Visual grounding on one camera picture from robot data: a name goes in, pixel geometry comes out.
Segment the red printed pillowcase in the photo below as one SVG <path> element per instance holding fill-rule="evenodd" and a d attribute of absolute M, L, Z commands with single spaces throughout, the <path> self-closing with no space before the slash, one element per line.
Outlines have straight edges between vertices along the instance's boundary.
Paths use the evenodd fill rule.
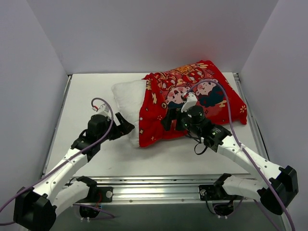
<path fill-rule="evenodd" d="M 168 120 L 172 110 L 183 113 L 192 106 L 201 106 L 205 117 L 215 124 L 247 123 L 246 104 L 210 60 L 149 73 L 144 80 L 145 96 L 139 112 L 140 147 L 187 134 L 176 130 L 173 118 L 164 128 L 162 121 Z"/>

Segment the white pillow insert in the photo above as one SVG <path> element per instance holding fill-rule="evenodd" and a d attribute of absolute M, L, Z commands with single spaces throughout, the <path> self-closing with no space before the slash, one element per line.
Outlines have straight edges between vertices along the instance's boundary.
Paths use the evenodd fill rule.
<path fill-rule="evenodd" d="M 131 145 L 133 147 L 140 147 L 140 109 L 143 105 L 145 97 L 146 80 L 117 83 L 111 87 L 111 90 L 113 92 L 115 102 L 119 108 L 119 112 L 135 127 L 128 135 Z"/>

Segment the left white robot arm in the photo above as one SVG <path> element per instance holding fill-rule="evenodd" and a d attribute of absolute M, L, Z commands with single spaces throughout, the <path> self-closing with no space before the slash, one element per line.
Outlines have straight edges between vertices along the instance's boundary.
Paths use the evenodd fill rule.
<path fill-rule="evenodd" d="M 66 183 L 100 151 L 103 142 L 125 136 L 134 128 L 120 113 L 93 115 L 62 160 L 38 183 L 18 191 L 14 222 L 30 231 L 48 231 L 74 203 L 96 202 L 99 193 L 95 180 L 81 176 L 68 187 Z"/>

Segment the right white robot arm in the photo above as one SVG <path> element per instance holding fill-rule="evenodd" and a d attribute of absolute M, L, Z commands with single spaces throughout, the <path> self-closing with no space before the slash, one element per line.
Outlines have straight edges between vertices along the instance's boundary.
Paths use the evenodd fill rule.
<path fill-rule="evenodd" d="M 224 173 L 214 186 L 218 198 L 237 195 L 258 200 L 271 213 L 282 215 L 298 193 L 297 172 L 291 166 L 281 167 L 261 157 L 243 144 L 238 144 L 229 130 L 212 123 L 200 106 L 192 106 L 187 112 L 169 109 L 161 123 L 166 130 L 176 123 L 177 131 L 187 131 L 212 151 L 223 155 L 246 170 L 253 180 L 237 178 Z"/>

